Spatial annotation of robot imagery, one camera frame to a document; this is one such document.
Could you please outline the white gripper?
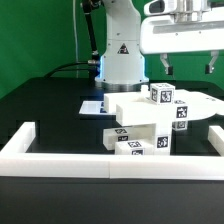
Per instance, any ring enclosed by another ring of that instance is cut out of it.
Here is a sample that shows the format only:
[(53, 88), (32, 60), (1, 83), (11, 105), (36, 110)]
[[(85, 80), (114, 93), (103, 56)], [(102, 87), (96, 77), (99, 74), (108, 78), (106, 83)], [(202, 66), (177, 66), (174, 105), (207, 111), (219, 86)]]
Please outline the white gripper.
[(143, 54), (160, 54), (166, 75), (173, 75), (166, 53), (212, 51), (205, 66), (205, 73), (212, 74), (217, 50), (224, 49), (224, 9), (205, 12), (197, 22), (176, 23), (171, 15), (147, 17), (141, 25), (140, 49)]

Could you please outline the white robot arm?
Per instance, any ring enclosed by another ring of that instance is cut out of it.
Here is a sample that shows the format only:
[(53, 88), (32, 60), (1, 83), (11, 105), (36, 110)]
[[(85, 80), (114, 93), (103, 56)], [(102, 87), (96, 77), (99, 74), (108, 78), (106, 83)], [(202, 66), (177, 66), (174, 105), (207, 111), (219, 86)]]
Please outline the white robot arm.
[(158, 54), (168, 74), (170, 53), (224, 50), (224, 2), (151, 0), (139, 13), (132, 0), (101, 0), (106, 10), (106, 51), (96, 84), (129, 89), (149, 79), (146, 54)]

